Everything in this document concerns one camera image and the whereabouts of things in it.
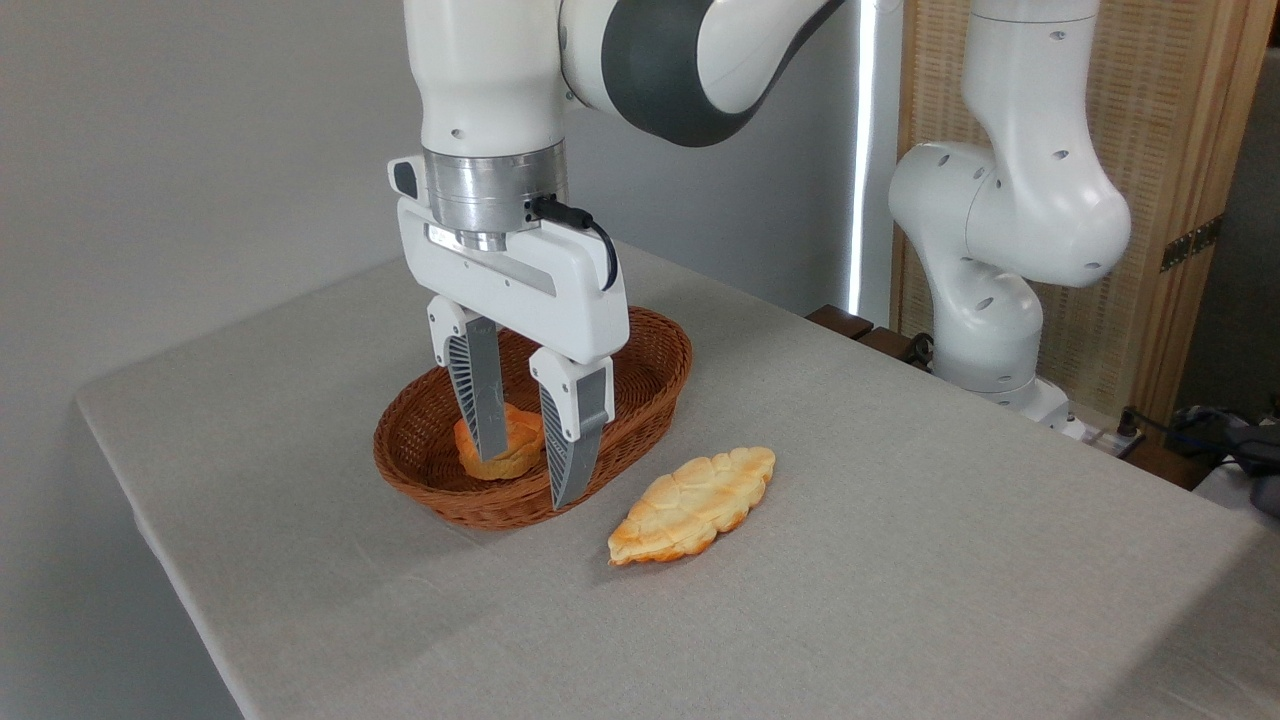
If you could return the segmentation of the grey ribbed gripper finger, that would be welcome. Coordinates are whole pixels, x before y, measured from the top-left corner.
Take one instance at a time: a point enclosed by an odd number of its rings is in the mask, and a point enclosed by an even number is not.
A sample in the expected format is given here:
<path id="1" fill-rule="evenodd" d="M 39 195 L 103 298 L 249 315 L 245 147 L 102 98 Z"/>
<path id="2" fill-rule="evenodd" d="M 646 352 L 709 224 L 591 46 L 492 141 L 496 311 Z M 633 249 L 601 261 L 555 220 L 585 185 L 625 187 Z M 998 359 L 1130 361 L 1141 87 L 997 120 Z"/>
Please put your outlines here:
<path id="1" fill-rule="evenodd" d="M 561 510 L 586 492 L 603 430 L 614 420 L 613 359 L 577 364 L 543 347 L 529 366 L 540 388 L 552 503 Z"/>
<path id="2" fill-rule="evenodd" d="M 433 352 L 444 368 L 463 425 L 483 461 L 508 450 L 497 324 L 444 297 L 428 306 Z"/>

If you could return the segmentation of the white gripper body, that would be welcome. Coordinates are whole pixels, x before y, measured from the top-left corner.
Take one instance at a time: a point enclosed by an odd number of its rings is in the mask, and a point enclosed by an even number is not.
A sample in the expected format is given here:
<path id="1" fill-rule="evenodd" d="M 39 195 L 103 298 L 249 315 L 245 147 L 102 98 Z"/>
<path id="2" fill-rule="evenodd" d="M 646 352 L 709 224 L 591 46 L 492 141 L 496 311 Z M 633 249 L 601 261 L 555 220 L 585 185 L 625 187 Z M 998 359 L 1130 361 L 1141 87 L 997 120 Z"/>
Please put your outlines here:
<path id="1" fill-rule="evenodd" d="M 561 155 L 415 155 L 388 167 L 404 259 L 431 292 L 579 364 L 628 340 L 620 269 L 589 231 L 539 217 L 564 199 Z"/>

